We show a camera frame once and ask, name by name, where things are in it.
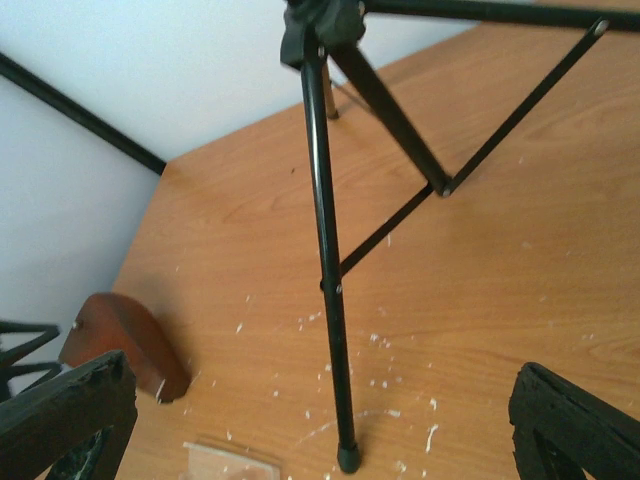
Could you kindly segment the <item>black frame post left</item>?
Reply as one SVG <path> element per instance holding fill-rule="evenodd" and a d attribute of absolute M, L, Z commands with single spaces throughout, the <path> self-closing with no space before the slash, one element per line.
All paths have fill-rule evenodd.
<path fill-rule="evenodd" d="M 167 163 L 40 77 L 1 54 L 1 76 L 161 176 Z"/>

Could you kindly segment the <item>clear plastic metronome cover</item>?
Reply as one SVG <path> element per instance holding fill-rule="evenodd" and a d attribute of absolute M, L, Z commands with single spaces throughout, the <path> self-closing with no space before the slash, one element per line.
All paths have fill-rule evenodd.
<path fill-rule="evenodd" d="M 272 462 L 232 450 L 199 443 L 184 442 L 188 452 L 183 479 L 263 479 L 281 478 L 280 468 Z"/>

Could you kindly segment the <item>black music stand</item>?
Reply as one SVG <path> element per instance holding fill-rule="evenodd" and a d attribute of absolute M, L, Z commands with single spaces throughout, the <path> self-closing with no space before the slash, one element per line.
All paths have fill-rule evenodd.
<path fill-rule="evenodd" d="M 368 13 L 465 20 L 547 28 L 581 29 L 578 43 L 474 153 L 449 176 L 386 88 L 358 44 Z M 362 456 L 355 437 L 342 279 L 379 241 L 430 194 L 450 196 L 506 136 L 607 32 L 639 31 L 639 14 L 498 1 L 290 1 L 284 12 L 280 61 L 300 73 L 315 205 L 330 366 L 337 420 L 337 462 L 356 473 Z M 383 124 L 427 184 L 346 259 L 339 257 L 329 148 L 329 120 L 337 118 L 327 62 L 333 60 L 370 112 Z"/>

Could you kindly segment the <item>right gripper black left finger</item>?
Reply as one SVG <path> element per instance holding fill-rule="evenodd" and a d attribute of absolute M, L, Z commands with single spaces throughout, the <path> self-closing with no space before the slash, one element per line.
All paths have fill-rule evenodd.
<path fill-rule="evenodd" d="M 113 479 L 137 416 L 127 357 L 107 352 L 1 404 L 1 477 Z"/>

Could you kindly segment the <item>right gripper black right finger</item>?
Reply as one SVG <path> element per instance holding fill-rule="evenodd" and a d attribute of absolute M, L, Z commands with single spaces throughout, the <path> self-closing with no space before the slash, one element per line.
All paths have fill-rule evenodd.
<path fill-rule="evenodd" d="M 639 421 L 538 363 L 522 366 L 508 413 L 521 479 L 639 477 Z"/>

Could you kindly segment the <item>brown wooden metronome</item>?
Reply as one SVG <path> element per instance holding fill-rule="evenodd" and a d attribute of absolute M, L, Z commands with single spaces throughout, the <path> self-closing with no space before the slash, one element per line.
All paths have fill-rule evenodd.
<path fill-rule="evenodd" d="M 152 313 L 131 297 L 95 293 L 78 312 L 59 361 L 78 367 L 115 350 L 126 355 L 137 388 L 158 403 L 171 403 L 187 393 L 189 372 Z"/>

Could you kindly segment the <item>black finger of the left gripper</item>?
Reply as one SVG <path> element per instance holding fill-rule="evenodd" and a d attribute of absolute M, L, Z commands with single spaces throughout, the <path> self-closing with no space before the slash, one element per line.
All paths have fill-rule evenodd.
<path fill-rule="evenodd" d="M 13 397 L 10 381 L 16 377 L 42 373 L 42 376 L 27 387 L 27 390 L 39 386 L 61 373 L 61 364 L 57 361 L 18 364 L 23 358 L 48 344 L 60 335 L 55 324 L 27 324 L 17 321 L 2 321 L 1 335 L 36 334 L 36 337 L 20 343 L 8 350 L 1 350 L 1 399 Z"/>

